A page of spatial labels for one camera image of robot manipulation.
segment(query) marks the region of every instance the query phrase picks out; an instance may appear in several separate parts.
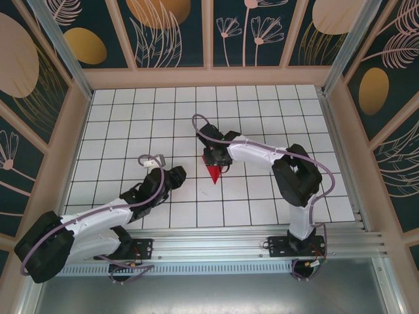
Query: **grid mat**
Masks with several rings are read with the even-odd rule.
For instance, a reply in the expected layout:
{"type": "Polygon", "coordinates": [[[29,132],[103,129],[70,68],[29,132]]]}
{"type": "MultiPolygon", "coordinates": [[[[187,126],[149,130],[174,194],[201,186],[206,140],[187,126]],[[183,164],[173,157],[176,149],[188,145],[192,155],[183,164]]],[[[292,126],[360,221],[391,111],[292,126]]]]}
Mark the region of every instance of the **grid mat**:
{"type": "MultiPolygon", "coordinates": [[[[289,224],[288,204],[269,170],[236,162],[213,184],[201,157],[204,146],[191,124],[194,113],[206,116],[222,133],[238,131],[275,147],[302,145],[337,182],[332,193],[316,203],[314,220],[354,220],[312,85],[96,90],[65,213],[117,198],[148,173],[137,163],[140,154],[163,154],[165,168],[183,166],[187,179],[166,203],[127,229],[289,224]]],[[[330,184],[324,175],[321,190],[330,184]]]]}

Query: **red object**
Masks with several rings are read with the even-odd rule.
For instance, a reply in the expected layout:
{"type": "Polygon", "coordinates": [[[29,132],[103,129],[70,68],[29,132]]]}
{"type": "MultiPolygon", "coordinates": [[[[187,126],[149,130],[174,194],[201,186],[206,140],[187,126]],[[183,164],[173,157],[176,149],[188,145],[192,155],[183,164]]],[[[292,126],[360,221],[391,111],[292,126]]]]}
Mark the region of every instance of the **red object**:
{"type": "Polygon", "coordinates": [[[221,175],[221,170],[223,170],[222,166],[206,166],[209,172],[209,175],[211,175],[212,181],[214,182],[214,184],[217,183],[218,178],[221,175]]]}

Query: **purple cable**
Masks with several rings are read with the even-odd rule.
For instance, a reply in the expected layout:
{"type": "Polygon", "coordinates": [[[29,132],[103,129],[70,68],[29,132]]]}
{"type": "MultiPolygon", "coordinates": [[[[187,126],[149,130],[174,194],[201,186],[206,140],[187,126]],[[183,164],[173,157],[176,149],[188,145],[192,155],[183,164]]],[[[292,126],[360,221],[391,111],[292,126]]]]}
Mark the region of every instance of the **purple cable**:
{"type": "MultiPolygon", "coordinates": [[[[78,221],[80,221],[80,220],[82,220],[84,218],[87,218],[87,217],[90,217],[92,215],[101,213],[103,211],[109,211],[109,210],[114,210],[114,209],[122,209],[122,208],[142,206],[142,205],[145,205],[145,204],[149,203],[153,199],[155,199],[158,196],[158,194],[160,193],[160,191],[162,190],[162,188],[163,188],[163,184],[164,184],[164,170],[163,170],[162,164],[158,161],[157,158],[155,158],[154,156],[151,156],[151,155],[147,155],[147,154],[144,154],[144,155],[141,155],[140,157],[138,157],[138,163],[141,166],[143,166],[143,164],[141,163],[141,159],[143,159],[143,158],[150,158],[150,159],[154,160],[157,163],[158,167],[160,168],[160,174],[162,176],[162,180],[160,182],[160,185],[157,188],[157,191],[149,199],[147,199],[145,201],[142,201],[140,203],[136,203],[136,204],[115,205],[115,206],[108,206],[108,207],[104,207],[104,208],[101,208],[101,209],[97,209],[95,211],[92,211],[90,213],[81,215],[81,216],[79,216],[77,218],[71,219],[71,220],[67,221],[64,224],[61,224],[61,225],[55,227],[54,229],[52,229],[51,231],[49,231],[47,234],[45,234],[38,242],[36,242],[36,244],[28,252],[28,254],[26,255],[26,257],[24,258],[24,260],[22,262],[22,265],[20,266],[20,273],[23,276],[28,276],[29,275],[29,273],[25,272],[25,267],[26,267],[26,264],[27,264],[28,260],[32,257],[33,253],[41,246],[41,244],[44,243],[46,241],[46,239],[48,239],[51,235],[55,234],[58,230],[61,230],[61,229],[65,228],[66,226],[69,226],[70,224],[76,224],[76,223],[78,223],[78,221]]],[[[104,260],[107,260],[108,262],[110,261],[112,264],[115,264],[115,265],[120,266],[120,267],[123,267],[123,268],[142,269],[142,268],[138,268],[138,267],[143,267],[143,268],[144,267],[149,267],[149,266],[129,266],[129,265],[125,265],[123,263],[114,262],[114,261],[112,261],[112,260],[110,260],[108,258],[105,259],[105,258],[103,258],[104,257],[103,255],[99,255],[99,257],[102,258],[102,259],[104,259],[104,260]]]]}
{"type": "MultiPolygon", "coordinates": [[[[313,210],[314,210],[314,204],[318,200],[320,200],[322,197],[325,197],[330,192],[332,192],[333,189],[335,188],[336,181],[335,181],[335,177],[332,174],[332,171],[330,171],[325,165],[323,165],[323,164],[319,163],[318,161],[313,160],[313,159],[311,159],[311,158],[309,158],[307,156],[303,156],[303,155],[300,155],[300,154],[295,154],[293,152],[288,152],[288,151],[282,150],[282,149],[277,149],[275,147],[271,147],[271,146],[268,146],[268,145],[265,145],[265,144],[260,144],[260,143],[256,143],[256,142],[253,142],[253,141],[221,141],[219,139],[213,139],[213,138],[211,138],[211,137],[203,134],[198,129],[198,127],[196,126],[196,119],[197,118],[204,119],[204,121],[207,122],[208,124],[211,124],[211,123],[202,114],[196,113],[196,114],[194,114],[192,116],[192,125],[193,125],[195,131],[197,132],[197,134],[201,135],[204,139],[207,139],[208,141],[211,141],[211,142],[214,142],[214,143],[219,143],[219,144],[242,144],[242,145],[253,145],[253,146],[256,146],[256,147],[265,148],[267,150],[270,150],[271,152],[279,152],[280,154],[284,154],[284,155],[288,155],[288,156],[291,156],[291,157],[295,157],[295,158],[306,160],[306,161],[311,162],[314,165],[322,168],[324,171],[326,171],[326,173],[330,176],[330,179],[331,179],[331,182],[332,182],[331,183],[331,187],[326,192],[324,192],[323,194],[321,194],[319,196],[316,196],[313,199],[313,201],[310,204],[310,210],[308,212],[308,217],[309,217],[308,219],[309,219],[310,225],[312,227],[318,228],[320,226],[323,226],[323,229],[324,229],[324,238],[325,238],[325,254],[324,254],[324,256],[326,257],[326,255],[327,255],[327,232],[326,232],[326,224],[324,222],[321,222],[319,224],[313,224],[313,210]]],[[[292,276],[295,279],[298,279],[299,277],[301,277],[299,274],[295,273],[295,271],[294,271],[294,267],[295,267],[295,264],[297,263],[297,261],[298,261],[298,259],[293,261],[293,265],[292,265],[292,268],[291,268],[291,270],[292,270],[291,274],[292,274],[292,276]]]]}

